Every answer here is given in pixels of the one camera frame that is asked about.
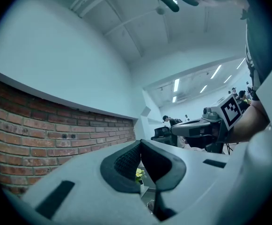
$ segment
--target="ceiling light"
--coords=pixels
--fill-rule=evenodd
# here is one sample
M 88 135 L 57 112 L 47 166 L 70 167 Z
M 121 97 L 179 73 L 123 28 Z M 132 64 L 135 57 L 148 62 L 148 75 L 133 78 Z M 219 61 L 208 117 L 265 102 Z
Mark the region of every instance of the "ceiling light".
M 237 69 L 242 65 L 242 63 L 244 62 L 246 58 L 243 59 L 243 61 L 240 63 L 240 65 L 237 67 Z
M 216 73 L 218 73 L 219 69 L 221 68 L 222 65 L 219 65 L 216 69 L 216 71 L 214 72 L 213 76 L 211 77 L 211 79 L 213 79 L 216 75 Z
M 178 90 L 178 85 L 179 85 L 179 79 L 176 79 L 174 82 L 174 92 L 176 92 Z
M 200 91 L 200 93 L 202 93 L 202 92 L 203 92 L 203 90 L 204 90 L 204 89 L 206 89 L 206 87 L 207 87 L 207 85 L 203 87 L 203 89 Z
M 231 76 L 229 76 L 229 77 L 227 78 L 227 80 L 225 80 L 225 82 L 224 82 L 224 83 L 226 83 L 226 82 L 228 81 L 228 79 L 230 79 L 230 77 L 231 77 Z

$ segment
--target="white device housing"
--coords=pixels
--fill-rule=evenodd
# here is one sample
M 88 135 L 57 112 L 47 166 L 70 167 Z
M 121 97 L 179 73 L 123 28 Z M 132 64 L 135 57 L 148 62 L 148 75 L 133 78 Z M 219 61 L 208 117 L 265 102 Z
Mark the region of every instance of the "white device housing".
M 216 112 L 224 120 L 228 131 L 242 117 L 242 112 L 233 94 L 220 98 L 210 108 L 212 112 Z

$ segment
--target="black office chair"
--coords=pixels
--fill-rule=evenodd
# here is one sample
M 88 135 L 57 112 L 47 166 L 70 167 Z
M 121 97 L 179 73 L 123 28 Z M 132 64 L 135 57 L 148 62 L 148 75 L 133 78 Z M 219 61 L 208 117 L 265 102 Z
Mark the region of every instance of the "black office chair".
M 170 132 L 169 127 L 156 128 L 151 140 L 177 147 L 177 136 Z

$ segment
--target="person's arm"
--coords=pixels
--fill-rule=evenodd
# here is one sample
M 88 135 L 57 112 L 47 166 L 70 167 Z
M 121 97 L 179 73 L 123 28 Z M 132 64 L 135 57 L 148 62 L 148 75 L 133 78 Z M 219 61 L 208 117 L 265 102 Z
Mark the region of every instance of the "person's arm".
M 249 141 L 250 138 L 264 130 L 269 124 L 269 118 L 260 101 L 252 101 L 241 119 L 235 124 L 227 138 L 227 143 Z

